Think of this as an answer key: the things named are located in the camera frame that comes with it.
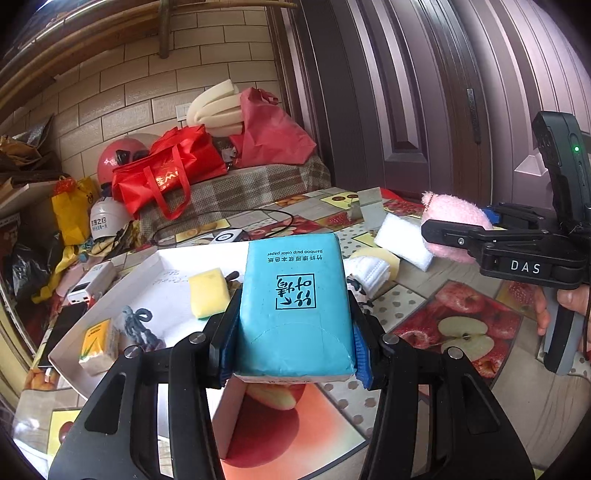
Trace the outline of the right hand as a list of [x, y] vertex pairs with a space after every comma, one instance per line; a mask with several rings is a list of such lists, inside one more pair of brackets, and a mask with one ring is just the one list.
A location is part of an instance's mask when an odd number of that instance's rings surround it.
[[[575, 290], [559, 290], [557, 302], [568, 310], [584, 315], [587, 312], [589, 292], [588, 285], [581, 285]], [[548, 310], [545, 294], [540, 287], [536, 287], [534, 291], [534, 310], [538, 324], [537, 332], [540, 336], [544, 336], [551, 323], [552, 315]]]

